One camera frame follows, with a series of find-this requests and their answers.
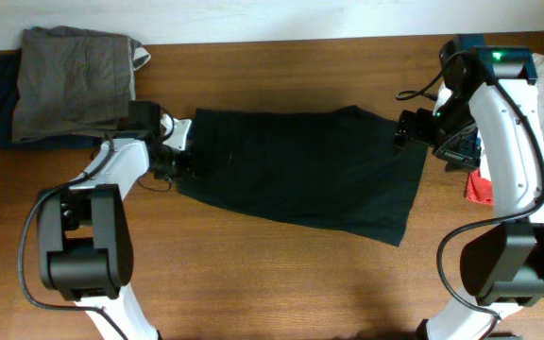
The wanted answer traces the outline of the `black shorts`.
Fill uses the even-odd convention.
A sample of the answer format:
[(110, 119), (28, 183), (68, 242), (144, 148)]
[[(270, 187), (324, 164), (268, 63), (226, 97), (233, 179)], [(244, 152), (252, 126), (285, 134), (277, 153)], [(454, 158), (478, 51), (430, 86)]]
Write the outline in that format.
[(356, 106), (292, 114), (199, 109), (192, 169), (177, 189), (236, 213), (398, 246), (427, 148), (396, 147), (396, 129)]

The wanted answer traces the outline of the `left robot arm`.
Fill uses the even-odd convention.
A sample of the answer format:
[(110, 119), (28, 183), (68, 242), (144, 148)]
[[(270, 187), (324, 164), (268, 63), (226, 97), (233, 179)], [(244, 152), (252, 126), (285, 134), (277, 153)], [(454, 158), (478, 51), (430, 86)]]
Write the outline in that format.
[(37, 228), (39, 274), (82, 312), (105, 339), (158, 339), (131, 287), (134, 250), (124, 199), (152, 174), (171, 184), (186, 170), (193, 122), (151, 101), (132, 101), (128, 117), (107, 134), (76, 178), (44, 190), (29, 212)]

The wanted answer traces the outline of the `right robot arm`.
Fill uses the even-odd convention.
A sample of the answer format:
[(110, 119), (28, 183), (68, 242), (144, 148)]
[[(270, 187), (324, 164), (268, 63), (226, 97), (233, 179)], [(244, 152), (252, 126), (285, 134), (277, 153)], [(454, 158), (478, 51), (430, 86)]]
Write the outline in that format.
[(460, 256), (462, 286), (416, 329), (420, 339), (486, 339), (544, 298), (544, 140), (530, 49), (459, 34), (442, 46), (432, 110), (404, 111), (394, 143), (429, 146), (449, 165), (488, 166), (494, 215)]

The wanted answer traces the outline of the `red cloth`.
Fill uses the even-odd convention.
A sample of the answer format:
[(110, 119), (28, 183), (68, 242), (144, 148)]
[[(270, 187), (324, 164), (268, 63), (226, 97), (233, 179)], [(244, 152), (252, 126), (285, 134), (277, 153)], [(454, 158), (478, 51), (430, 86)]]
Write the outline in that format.
[(467, 175), (464, 198), (474, 203), (494, 205), (491, 181), (483, 178), (479, 169)]

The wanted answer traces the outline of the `grey folded trousers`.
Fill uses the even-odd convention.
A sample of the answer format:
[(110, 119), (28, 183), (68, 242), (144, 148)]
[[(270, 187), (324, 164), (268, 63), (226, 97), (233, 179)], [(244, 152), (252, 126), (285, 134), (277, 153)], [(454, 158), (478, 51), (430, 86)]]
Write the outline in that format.
[(135, 72), (151, 59), (129, 36), (70, 26), (26, 29), (11, 138), (98, 136), (128, 118)]

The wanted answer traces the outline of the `navy folded garment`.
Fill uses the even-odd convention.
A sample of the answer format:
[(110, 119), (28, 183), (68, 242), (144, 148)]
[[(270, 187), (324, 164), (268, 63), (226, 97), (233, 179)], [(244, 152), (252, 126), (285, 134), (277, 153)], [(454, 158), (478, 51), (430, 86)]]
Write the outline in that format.
[(62, 135), (18, 144), (11, 140), (12, 114), (20, 98), (16, 85), (20, 63), (20, 52), (0, 57), (0, 150), (88, 149), (99, 146), (101, 138), (82, 135)]

